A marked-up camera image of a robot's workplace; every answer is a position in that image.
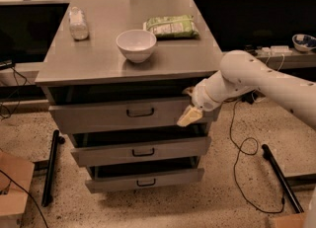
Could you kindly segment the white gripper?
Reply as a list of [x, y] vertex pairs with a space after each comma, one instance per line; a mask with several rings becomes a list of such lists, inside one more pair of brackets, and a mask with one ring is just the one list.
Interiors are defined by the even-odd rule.
[[187, 106], [183, 114], [177, 121], [177, 125], [181, 127], [188, 126], [202, 118], [202, 111], [211, 112], [220, 106], [207, 93], [204, 86], [196, 85], [183, 90], [183, 95], [192, 97], [193, 106]]

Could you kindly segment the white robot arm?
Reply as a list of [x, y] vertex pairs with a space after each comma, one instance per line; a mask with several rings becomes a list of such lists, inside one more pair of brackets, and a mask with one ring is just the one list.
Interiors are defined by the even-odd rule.
[[242, 50], [227, 52], [219, 70], [193, 87], [192, 102], [177, 125], [188, 126], [200, 120], [204, 112], [219, 108], [227, 99], [254, 90], [316, 129], [316, 83], [275, 71]]

